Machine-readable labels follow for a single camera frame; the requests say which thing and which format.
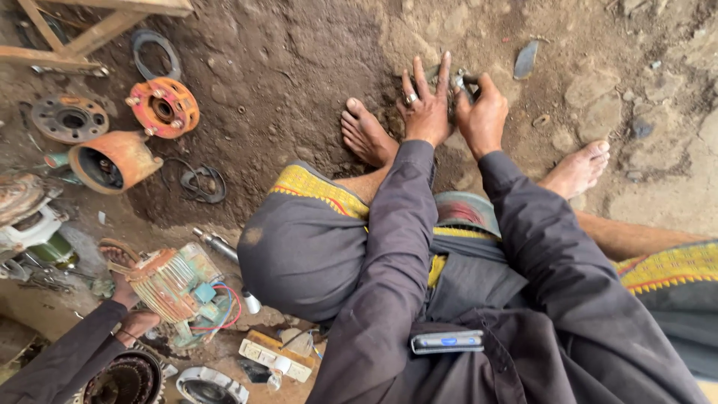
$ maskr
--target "blue wire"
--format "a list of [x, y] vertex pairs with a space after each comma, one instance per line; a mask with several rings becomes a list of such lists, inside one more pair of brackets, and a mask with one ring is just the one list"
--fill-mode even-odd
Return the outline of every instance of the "blue wire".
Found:
[[316, 330], [309, 330], [309, 337], [311, 338], [310, 341], [312, 342], [312, 349], [314, 350], [315, 354], [319, 357], [319, 359], [324, 359], [324, 355], [319, 353], [319, 349], [314, 346], [314, 338], [312, 338], [312, 333]]
[[[215, 283], [211, 284], [211, 286], [215, 286], [215, 285], [222, 285], [226, 288], [229, 288], [227, 285], [225, 285], [222, 282], [215, 282]], [[224, 322], [227, 321], [227, 317], [229, 317], [230, 311], [232, 311], [232, 292], [230, 292], [229, 289], [227, 289], [227, 295], [229, 296], [229, 306], [227, 307], [227, 313], [225, 314], [224, 318], [222, 319], [222, 323], [220, 324], [220, 327], [224, 325]], [[220, 329], [209, 330], [209, 331], [203, 332], [201, 334], [193, 334], [193, 336], [205, 335], [205, 334], [209, 334], [210, 332], [215, 333], [219, 330]]]

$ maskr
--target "wooden bench leg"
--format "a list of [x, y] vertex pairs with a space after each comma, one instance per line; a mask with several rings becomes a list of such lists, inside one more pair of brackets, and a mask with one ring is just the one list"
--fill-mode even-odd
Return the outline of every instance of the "wooden bench leg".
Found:
[[142, 21], [148, 14], [115, 11], [95, 24], [62, 48], [58, 54], [64, 58], [84, 58], [117, 35]]

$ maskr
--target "rubber gasket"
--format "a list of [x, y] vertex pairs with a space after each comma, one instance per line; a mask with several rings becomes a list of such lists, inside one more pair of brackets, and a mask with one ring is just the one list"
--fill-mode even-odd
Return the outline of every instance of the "rubber gasket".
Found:
[[[180, 59], [177, 57], [177, 53], [174, 51], [174, 47], [171, 43], [169, 43], [169, 40], [167, 38], [161, 36], [159, 33], [151, 29], [138, 29], [132, 34], [131, 41], [135, 65], [137, 66], [137, 70], [139, 70], [139, 73], [142, 75], [142, 77], [145, 78], [145, 80], [152, 80], [153, 78], [158, 77], [169, 77], [172, 80], [180, 81], [180, 77], [182, 77], [182, 66], [180, 65]], [[172, 65], [172, 69], [167, 75], [156, 75], [149, 71], [149, 69], [144, 65], [144, 63], [142, 63], [142, 60], [139, 57], [139, 50], [140, 48], [142, 48], [142, 45], [148, 42], [154, 42], [158, 44], [160, 47], [162, 47], [162, 49], [164, 49], [164, 51], [167, 53], [167, 56], [169, 56], [169, 63]]]

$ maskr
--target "green motor part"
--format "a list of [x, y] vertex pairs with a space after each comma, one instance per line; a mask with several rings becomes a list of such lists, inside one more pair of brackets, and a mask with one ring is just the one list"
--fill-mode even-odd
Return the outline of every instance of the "green motor part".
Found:
[[46, 243], [28, 247], [28, 250], [37, 258], [61, 270], [73, 268], [80, 260], [70, 243], [57, 232]]

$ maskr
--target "bare foot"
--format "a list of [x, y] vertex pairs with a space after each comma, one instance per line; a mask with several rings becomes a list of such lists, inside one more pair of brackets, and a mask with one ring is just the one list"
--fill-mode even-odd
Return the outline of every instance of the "bare foot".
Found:
[[598, 183], [598, 177], [608, 165], [609, 148], [603, 140], [589, 143], [578, 152], [564, 157], [538, 185], [565, 199], [580, 195]]
[[392, 139], [356, 98], [347, 100], [342, 112], [344, 143], [368, 164], [381, 168], [394, 161], [399, 143]]
[[144, 333], [159, 324], [159, 316], [152, 311], [133, 311], [123, 318], [115, 337], [128, 348]]
[[[100, 251], [102, 251], [106, 260], [112, 261], [118, 265], [122, 265], [127, 268], [132, 268], [135, 265], [135, 261], [133, 261], [127, 253], [119, 248], [100, 247]], [[124, 304], [127, 307], [127, 310], [133, 308], [137, 303], [139, 303], [139, 296], [134, 292], [134, 290], [132, 290], [130, 284], [127, 283], [125, 275], [114, 271], [110, 271], [110, 273], [112, 274], [112, 281], [115, 282], [115, 293], [112, 295], [112, 300], [117, 303]]]

